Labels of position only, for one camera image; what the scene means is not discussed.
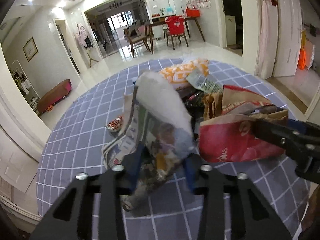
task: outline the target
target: wooden desk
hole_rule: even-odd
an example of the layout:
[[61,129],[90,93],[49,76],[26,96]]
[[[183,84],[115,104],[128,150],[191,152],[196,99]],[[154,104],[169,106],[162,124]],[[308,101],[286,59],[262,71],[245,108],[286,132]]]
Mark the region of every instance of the wooden desk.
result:
[[[165,24],[165,18],[168,17],[167,16],[160,16],[160,17],[155,17],[152,19],[153,23],[149,24],[148,25],[148,28],[149,28],[149,35],[150,35],[150,46],[151,46],[151,53],[153,54],[153,35],[152,35],[152,27],[155,27],[155,26],[159,26],[159,25],[163,25]],[[189,32],[189,27],[188,27],[188,24],[187,24],[187,21],[195,21],[196,22],[196,25],[198,27],[198,30],[201,34],[201,37],[203,39],[203,42],[205,42],[205,39],[204,39],[204,36],[203,36],[203,33],[202,33],[202,30],[201,30],[201,27],[200,27],[200,24],[197,20],[197,17],[186,17],[184,22],[186,24],[186,29],[187,29],[187,32],[188,32],[188,36],[190,38],[190,32]]]

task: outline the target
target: door panel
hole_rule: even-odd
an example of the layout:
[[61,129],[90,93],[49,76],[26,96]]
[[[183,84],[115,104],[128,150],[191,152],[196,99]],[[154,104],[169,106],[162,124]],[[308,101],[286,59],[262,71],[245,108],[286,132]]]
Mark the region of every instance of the door panel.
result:
[[296,73],[301,46],[301,7],[299,0],[278,0],[279,42],[274,77]]
[[38,163],[28,157],[0,129],[0,177],[26,192],[36,175]]

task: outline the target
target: green label packet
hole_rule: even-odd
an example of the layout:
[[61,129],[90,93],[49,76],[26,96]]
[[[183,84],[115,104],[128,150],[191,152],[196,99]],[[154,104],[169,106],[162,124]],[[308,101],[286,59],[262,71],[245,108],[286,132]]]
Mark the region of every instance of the green label packet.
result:
[[199,89],[207,94],[222,94],[223,92],[223,88],[220,85],[205,77],[198,68],[196,68],[187,76],[187,81],[194,88]]

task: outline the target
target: checkered tablecloth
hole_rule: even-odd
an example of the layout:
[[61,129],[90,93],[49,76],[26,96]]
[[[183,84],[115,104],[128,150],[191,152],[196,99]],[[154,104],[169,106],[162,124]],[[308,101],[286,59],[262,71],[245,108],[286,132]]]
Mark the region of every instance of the checkered tablecloth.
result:
[[[143,70],[159,71],[182,59],[150,60],[122,70],[97,84],[73,102],[53,129],[45,145],[37,173],[39,214],[43,216],[79,172],[89,175],[105,171],[102,145],[113,135],[103,126],[122,113],[124,94],[133,91],[131,79]],[[210,61],[210,73],[221,84],[237,85],[262,94],[279,107],[286,104],[271,86],[231,65]],[[294,119],[291,111],[289,117]],[[295,164],[286,156],[243,163],[219,163],[225,174],[245,172],[261,190],[293,235],[298,228],[307,199],[309,183],[294,174]],[[99,195],[94,206],[92,239],[98,239]],[[151,194],[140,208],[124,212],[128,240],[196,239],[203,197],[192,195],[182,170]],[[225,196],[226,237],[230,239],[229,198]]]

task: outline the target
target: metal bolt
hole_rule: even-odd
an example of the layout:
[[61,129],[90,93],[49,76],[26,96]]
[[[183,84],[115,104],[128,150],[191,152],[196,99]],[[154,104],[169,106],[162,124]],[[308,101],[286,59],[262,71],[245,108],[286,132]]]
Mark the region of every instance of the metal bolt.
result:
[[123,170],[124,170],[124,166],[122,166],[122,165],[116,165],[116,166],[113,166],[111,169],[112,169],[113,171],[115,171],[115,172],[119,172],[119,171],[123,171]]
[[78,173],[76,175],[76,179],[79,179],[79,180],[84,180],[84,179],[87,179],[88,177],[88,174],[84,173],[84,172],[81,172],[81,173]]
[[313,144],[306,144],[308,150],[314,150],[316,147]]
[[212,167],[208,164],[201,165],[200,169],[201,171],[212,171]]
[[248,175],[246,173],[241,172],[241,173],[238,173],[237,178],[244,180],[248,178]]

